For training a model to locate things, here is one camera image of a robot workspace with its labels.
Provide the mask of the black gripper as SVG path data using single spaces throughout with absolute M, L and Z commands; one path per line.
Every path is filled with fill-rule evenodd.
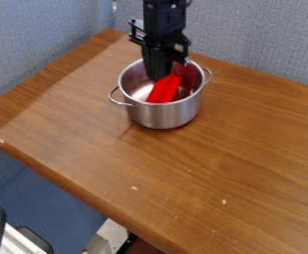
M 184 36 L 191 0 L 141 0 L 143 19 L 128 20 L 129 39 L 141 48 L 147 77 L 163 78 L 172 62 L 190 63 L 190 39 Z

